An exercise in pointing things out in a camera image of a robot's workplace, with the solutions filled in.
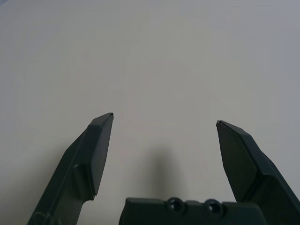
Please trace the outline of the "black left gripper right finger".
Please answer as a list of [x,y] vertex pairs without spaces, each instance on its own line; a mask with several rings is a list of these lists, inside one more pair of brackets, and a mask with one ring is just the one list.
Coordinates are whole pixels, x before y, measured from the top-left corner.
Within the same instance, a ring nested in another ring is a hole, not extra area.
[[298,225],[298,198],[253,137],[222,120],[216,127],[223,168],[236,202],[257,205],[269,225]]

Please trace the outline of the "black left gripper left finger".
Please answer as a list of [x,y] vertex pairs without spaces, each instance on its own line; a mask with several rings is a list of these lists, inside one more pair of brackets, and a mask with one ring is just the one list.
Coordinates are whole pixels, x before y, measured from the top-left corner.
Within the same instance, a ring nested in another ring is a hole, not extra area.
[[106,163],[113,113],[92,120],[67,148],[28,223],[75,225],[83,204],[98,194]]

